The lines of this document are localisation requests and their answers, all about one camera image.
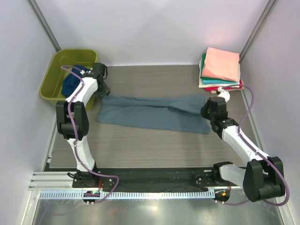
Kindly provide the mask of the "grey-blue t-shirt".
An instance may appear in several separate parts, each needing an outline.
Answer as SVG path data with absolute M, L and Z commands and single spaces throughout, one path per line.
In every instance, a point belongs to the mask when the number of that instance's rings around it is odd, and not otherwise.
M 102 98 L 97 122 L 128 127 L 209 134 L 210 127 L 201 116 L 207 102 L 202 95 L 183 97 L 126 97 L 109 95 Z

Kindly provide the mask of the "olive green plastic basket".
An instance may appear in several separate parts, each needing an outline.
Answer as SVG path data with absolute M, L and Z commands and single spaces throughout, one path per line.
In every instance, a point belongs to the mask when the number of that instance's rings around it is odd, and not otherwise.
M 70 73 L 61 69 L 61 66 L 84 66 L 91 68 L 93 63 L 98 61 L 98 55 L 91 49 L 65 49 L 57 52 L 53 57 L 48 70 L 44 76 L 39 89 L 39 95 L 52 105 L 58 101 L 65 100 L 61 93 L 63 80 Z

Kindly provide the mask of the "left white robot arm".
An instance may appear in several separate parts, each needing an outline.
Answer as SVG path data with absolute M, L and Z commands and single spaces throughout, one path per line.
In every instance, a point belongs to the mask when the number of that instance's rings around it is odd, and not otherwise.
M 110 94 L 111 89 L 105 83 L 108 69 L 103 63 L 94 63 L 87 70 L 69 65 L 61 66 L 61 69 L 77 78 L 79 84 L 68 98 L 56 103 L 57 130 L 72 148 L 77 163 L 77 179 L 92 188 L 99 183 L 101 175 L 97 173 L 88 145 L 89 120 L 85 107 L 93 95 L 102 99 Z

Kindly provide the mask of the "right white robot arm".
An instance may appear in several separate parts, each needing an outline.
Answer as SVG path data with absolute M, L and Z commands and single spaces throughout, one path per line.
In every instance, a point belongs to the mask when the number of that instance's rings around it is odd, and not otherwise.
M 250 141 L 239 124 L 228 117 L 226 106 L 225 98 L 210 97 L 201 109 L 201 115 L 210 121 L 212 130 L 237 152 L 246 168 L 239 168 L 231 162 L 214 164 L 212 182 L 218 186 L 230 182 L 243 188 L 251 202 L 285 196 L 281 204 L 286 204 L 290 192 L 284 179 L 283 162 L 278 157 L 270 157 Z

